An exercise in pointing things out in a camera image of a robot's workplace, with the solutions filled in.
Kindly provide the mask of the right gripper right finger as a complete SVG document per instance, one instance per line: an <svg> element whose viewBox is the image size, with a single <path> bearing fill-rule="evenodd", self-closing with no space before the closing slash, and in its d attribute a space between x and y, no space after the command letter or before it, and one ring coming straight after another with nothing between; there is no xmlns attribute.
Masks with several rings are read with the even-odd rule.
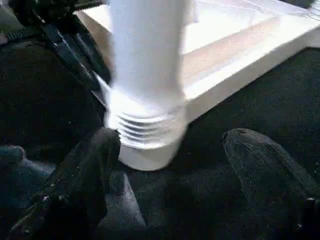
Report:
<svg viewBox="0 0 320 240"><path fill-rule="evenodd" d="M222 135L226 158L257 215L259 240L318 240L320 185L268 136L247 128Z"/></svg>

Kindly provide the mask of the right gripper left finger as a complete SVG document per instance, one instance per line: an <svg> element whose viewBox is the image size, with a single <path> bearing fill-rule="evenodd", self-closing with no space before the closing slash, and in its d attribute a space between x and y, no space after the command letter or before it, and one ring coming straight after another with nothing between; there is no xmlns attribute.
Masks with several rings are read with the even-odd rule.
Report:
<svg viewBox="0 0 320 240"><path fill-rule="evenodd" d="M48 176L17 218L8 240L89 240L107 213L116 130L101 127L80 141Z"/></svg>

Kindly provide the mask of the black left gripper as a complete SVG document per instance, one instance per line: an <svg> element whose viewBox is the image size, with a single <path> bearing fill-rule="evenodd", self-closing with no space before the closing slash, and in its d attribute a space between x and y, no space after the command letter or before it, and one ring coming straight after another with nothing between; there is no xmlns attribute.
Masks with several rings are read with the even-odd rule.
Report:
<svg viewBox="0 0 320 240"><path fill-rule="evenodd" d="M107 107L97 73L106 83L112 79L103 55L91 33L75 13L107 6L107 0L2 0L0 2L0 42L9 43L37 35L42 27L50 46L64 66L88 89L98 102ZM58 27L75 28L74 40Z"/></svg>

